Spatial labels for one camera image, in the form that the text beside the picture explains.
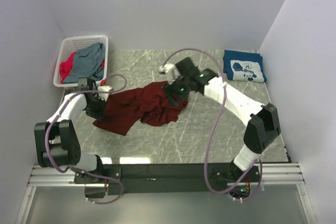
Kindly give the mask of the dark red t shirt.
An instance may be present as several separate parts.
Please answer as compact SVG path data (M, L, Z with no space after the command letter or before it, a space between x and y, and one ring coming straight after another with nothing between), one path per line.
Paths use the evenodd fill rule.
M162 87L166 81L152 82L136 88L109 95L101 120L93 125L99 129L125 136L136 121L150 126L176 122L187 107L188 100L171 105Z

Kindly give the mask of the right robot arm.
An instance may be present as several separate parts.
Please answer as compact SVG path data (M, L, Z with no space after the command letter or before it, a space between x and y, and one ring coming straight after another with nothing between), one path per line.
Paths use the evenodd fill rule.
M219 103L246 127L244 144L225 172L227 181L238 180L280 135L278 112L273 104L264 105L249 98L209 68L199 70L191 58L176 64L165 63L159 72L167 76L162 90L171 105L179 105L191 92L200 93Z

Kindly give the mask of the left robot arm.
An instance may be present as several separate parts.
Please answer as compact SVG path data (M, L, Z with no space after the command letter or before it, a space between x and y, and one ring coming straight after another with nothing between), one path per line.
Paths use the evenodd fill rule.
M101 120L110 90L98 87L89 78L80 78L75 90L65 95L55 114L34 126L39 166L53 167L49 159L52 157L54 164L63 171L73 167L81 173L101 173L101 158L81 151L74 125L82 111L88 117Z

